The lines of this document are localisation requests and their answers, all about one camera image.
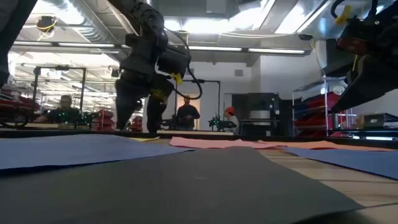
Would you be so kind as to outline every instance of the yellow label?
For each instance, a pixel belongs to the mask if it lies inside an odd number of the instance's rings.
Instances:
[[[352,7],[350,5],[346,5],[344,7],[344,10],[343,10],[343,13],[341,14],[341,16],[338,16],[335,19],[335,24],[344,25],[344,23],[349,18],[349,15],[351,14],[351,9],[352,9]]]
[[[181,74],[172,73],[170,76],[177,82],[178,85],[182,84]]]

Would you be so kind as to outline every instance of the black cable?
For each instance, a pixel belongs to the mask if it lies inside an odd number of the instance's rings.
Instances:
[[[337,6],[338,6],[340,3],[342,3],[343,1],[345,1],[345,0],[336,0],[336,1],[331,5],[330,14],[331,14],[331,16],[333,16],[335,19],[338,17],[337,14],[336,14],[336,8],[337,8]]]
[[[368,13],[368,17],[372,18],[376,15],[378,4],[379,4],[378,0],[372,0],[372,6],[371,6],[371,10]]]
[[[181,35],[180,35],[178,32],[172,31],[172,30],[170,30],[170,29],[168,29],[168,28],[166,28],[166,27],[165,27],[165,29],[167,29],[168,31],[170,31],[172,34],[174,34],[178,39],[180,39],[180,40],[183,42],[183,44],[185,45],[185,47],[186,47],[187,50],[188,50],[189,56],[191,56],[191,51],[190,51],[190,49],[189,49],[189,46],[188,46],[187,42],[181,37]],[[200,85],[198,79],[196,78],[196,76],[195,76],[195,75],[193,74],[193,72],[191,71],[191,68],[189,67],[189,64],[190,64],[190,63],[191,63],[191,61],[188,62],[187,70],[188,70],[188,73],[192,76],[193,81],[195,81],[195,83],[197,84],[197,86],[198,86],[198,88],[199,88],[199,95],[196,96],[196,97],[192,97],[192,98],[191,98],[190,96],[185,96],[184,94],[180,93],[180,92],[179,92],[178,90],[176,90],[175,88],[174,88],[174,91],[175,91],[178,95],[180,95],[180,96],[182,96],[182,97],[184,97],[184,98],[187,98],[187,99],[190,99],[190,100],[197,100],[197,99],[200,99],[200,98],[201,98],[201,96],[202,96],[202,94],[203,94],[203,90],[202,90],[202,88],[201,88],[201,85]]]

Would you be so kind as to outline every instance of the person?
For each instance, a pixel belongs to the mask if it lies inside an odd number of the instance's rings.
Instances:
[[[35,119],[35,123],[76,123],[81,119],[80,111],[72,108],[72,97],[69,95],[61,96],[60,107]]]
[[[195,126],[193,121],[199,119],[200,115],[198,110],[190,104],[191,100],[189,98],[184,98],[185,104],[178,109],[178,129],[191,131]]]
[[[232,121],[236,125],[234,128],[224,128],[224,131],[226,132],[232,132],[234,134],[239,134],[239,120],[238,118],[234,115],[235,109],[233,106],[230,106],[229,108],[226,108],[224,111],[224,116],[228,121]]]

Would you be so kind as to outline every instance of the gray fabric sheet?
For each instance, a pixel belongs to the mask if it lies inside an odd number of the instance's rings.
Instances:
[[[2,224],[288,224],[362,208],[251,148],[0,173],[0,198]]]
[[[92,164],[186,150],[192,149],[142,143],[105,134],[0,139],[0,169]]]

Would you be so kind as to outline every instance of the black paper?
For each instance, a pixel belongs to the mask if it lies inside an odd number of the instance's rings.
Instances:
[[[250,148],[0,176],[0,223],[293,223],[361,208]]]

